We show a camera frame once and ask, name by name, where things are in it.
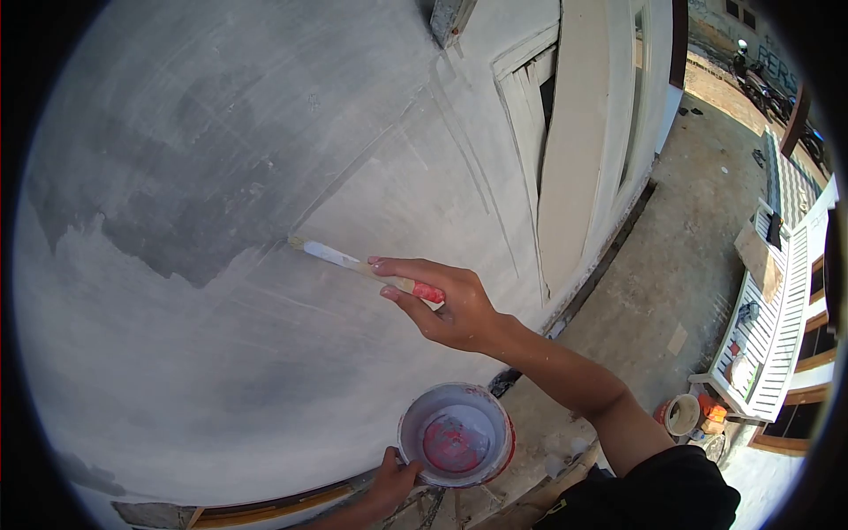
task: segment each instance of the wooden brush handle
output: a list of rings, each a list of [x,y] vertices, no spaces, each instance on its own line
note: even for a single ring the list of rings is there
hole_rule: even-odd
[[[395,286],[404,293],[409,293],[417,296],[418,298],[423,298],[428,302],[433,302],[434,304],[441,304],[444,302],[444,291],[433,287],[432,285],[416,282],[415,280],[402,278],[400,276],[378,276],[371,271],[370,265],[361,261],[348,262],[346,265],[350,270],[357,271],[362,276],[368,276],[369,278],[385,283],[386,285]]]

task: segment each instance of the brush bristles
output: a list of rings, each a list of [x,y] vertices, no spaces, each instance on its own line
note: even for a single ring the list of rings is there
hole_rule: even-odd
[[[291,245],[292,248],[294,248],[295,250],[303,250],[304,245],[306,244],[307,241],[309,241],[309,240],[303,239],[302,237],[295,237],[295,236],[289,236],[288,237],[288,244]]]

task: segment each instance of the hand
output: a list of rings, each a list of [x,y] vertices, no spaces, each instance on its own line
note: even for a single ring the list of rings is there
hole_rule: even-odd
[[[433,311],[420,298],[396,287],[383,287],[380,296],[392,300],[421,330],[421,335],[450,348],[488,353],[497,348],[494,337],[511,318],[494,310],[474,271],[457,269],[427,259],[371,256],[378,276],[402,276],[444,291],[444,304]]]
[[[413,460],[408,466],[400,469],[394,460],[397,457],[398,450],[388,446],[374,478],[374,484],[362,499],[362,505],[377,521],[392,515],[398,505],[410,496],[416,475],[424,471],[424,465],[418,460]]]

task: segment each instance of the red brush handle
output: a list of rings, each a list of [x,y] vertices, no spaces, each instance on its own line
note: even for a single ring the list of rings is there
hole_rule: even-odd
[[[441,304],[444,301],[444,291],[426,283],[416,282],[412,288],[412,294],[434,304]]]

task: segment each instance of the shirt sleeve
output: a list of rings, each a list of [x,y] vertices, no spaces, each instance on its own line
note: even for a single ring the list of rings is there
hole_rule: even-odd
[[[656,527],[680,527],[693,517],[701,529],[730,528],[739,492],[696,445],[676,445],[634,467],[618,484],[618,499],[631,517],[653,514]]]

